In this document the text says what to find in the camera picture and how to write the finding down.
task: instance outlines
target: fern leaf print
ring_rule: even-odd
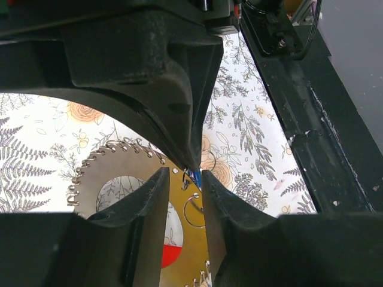
[[[28,181],[28,178],[47,176],[55,170],[38,167],[31,161],[46,158],[47,151],[34,150],[16,138],[23,126],[5,128],[9,117],[0,118],[0,212],[29,212],[47,204],[39,196],[51,190]]]

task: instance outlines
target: floral tablecloth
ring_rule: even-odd
[[[315,212],[242,35],[223,39],[224,57],[204,123],[202,168],[272,216]],[[76,168],[91,150],[123,137],[139,135],[86,106],[0,94],[0,211],[73,211],[66,197]],[[141,184],[133,178],[106,183],[104,189],[113,191],[101,198],[101,207]],[[177,219],[173,224],[179,225]],[[166,237],[182,244],[182,235],[171,228]]]

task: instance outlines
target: wire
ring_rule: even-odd
[[[312,22],[310,34],[307,38],[305,48],[303,48],[303,50],[298,52],[298,53],[295,51],[291,52],[291,56],[293,57],[294,60],[300,61],[300,60],[304,59],[305,56],[307,55],[307,52],[310,49],[312,40],[314,39],[315,34],[317,33],[319,19],[320,19],[320,15],[321,15],[321,6],[322,6],[322,0],[317,0],[317,5],[315,7],[315,12],[314,12],[314,16],[313,16],[313,22]]]

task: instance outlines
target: circular hole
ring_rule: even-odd
[[[133,176],[119,176],[108,181],[100,190],[96,202],[96,211],[100,212],[115,202],[123,199],[128,194],[134,192],[137,188],[141,187],[145,181]],[[100,220],[94,218],[99,216],[96,213],[92,215],[90,220]],[[181,254],[182,245],[184,241],[184,233],[179,214],[169,202],[168,204],[168,218],[166,220],[162,268],[171,265]]]
[[[99,213],[93,214],[91,217],[89,217],[88,220],[90,220],[90,221],[103,220],[103,219],[107,219],[109,217],[110,217],[110,214],[105,213],[105,212],[99,212]]]

